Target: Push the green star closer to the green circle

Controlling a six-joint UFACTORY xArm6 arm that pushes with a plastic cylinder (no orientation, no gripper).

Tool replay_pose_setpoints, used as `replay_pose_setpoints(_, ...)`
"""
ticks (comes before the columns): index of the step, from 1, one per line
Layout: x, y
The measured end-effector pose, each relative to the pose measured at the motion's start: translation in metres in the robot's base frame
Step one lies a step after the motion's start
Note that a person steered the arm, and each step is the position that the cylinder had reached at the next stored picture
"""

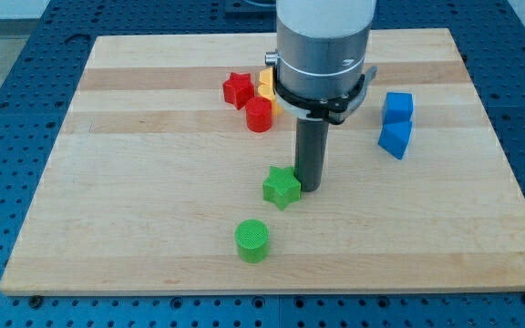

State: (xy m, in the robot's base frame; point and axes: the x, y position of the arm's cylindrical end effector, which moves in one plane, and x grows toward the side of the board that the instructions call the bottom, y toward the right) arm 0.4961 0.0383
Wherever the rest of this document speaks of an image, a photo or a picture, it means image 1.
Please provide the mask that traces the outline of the black white tool mount clamp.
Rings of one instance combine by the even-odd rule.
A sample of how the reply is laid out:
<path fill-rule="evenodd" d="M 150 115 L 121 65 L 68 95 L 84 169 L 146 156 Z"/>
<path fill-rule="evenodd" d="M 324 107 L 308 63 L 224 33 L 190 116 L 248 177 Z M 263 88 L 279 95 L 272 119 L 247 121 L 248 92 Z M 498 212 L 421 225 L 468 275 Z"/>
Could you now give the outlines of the black white tool mount clamp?
<path fill-rule="evenodd" d="M 329 99 L 300 97 L 287 90 L 273 70 L 273 90 L 276 102 L 291 115 L 304 120 L 326 121 L 332 125 L 343 124 L 365 100 L 368 86 L 376 77 L 377 66 L 372 66 L 360 76 L 353 88 L 342 96 Z"/>

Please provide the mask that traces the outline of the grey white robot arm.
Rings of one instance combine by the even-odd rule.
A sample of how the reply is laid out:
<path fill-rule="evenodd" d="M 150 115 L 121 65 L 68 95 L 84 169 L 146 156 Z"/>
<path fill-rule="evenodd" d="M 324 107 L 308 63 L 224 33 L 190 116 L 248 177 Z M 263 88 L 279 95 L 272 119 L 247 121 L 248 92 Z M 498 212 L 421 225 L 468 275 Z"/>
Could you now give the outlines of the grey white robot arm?
<path fill-rule="evenodd" d="M 365 55 L 376 0 L 276 3 L 273 68 L 276 102 L 296 118 L 294 176 L 304 192 L 321 184 L 328 129 L 362 105 L 376 67 Z"/>

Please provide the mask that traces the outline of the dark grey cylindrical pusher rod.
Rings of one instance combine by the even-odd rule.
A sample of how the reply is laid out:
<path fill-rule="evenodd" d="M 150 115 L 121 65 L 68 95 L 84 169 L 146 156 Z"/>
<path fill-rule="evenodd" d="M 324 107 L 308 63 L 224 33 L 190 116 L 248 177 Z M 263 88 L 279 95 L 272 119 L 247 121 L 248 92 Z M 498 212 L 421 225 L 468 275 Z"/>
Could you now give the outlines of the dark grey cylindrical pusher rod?
<path fill-rule="evenodd" d="M 294 176 L 303 192 L 315 191 L 321 184 L 328 128 L 323 120 L 297 119 Z"/>

